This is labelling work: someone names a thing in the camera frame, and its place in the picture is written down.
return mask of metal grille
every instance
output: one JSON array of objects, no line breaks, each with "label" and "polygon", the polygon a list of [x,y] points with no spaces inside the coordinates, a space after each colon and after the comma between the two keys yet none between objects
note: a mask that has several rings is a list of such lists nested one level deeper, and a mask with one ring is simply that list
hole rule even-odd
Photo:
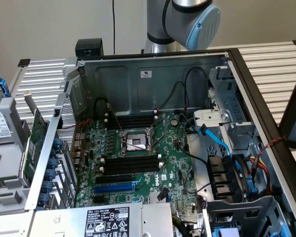
[{"label": "metal grille", "polygon": [[69,95],[66,95],[64,100],[61,118],[63,119],[63,128],[67,129],[58,129],[58,137],[63,141],[67,141],[69,150],[71,151],[74,142],[75,118]]}]

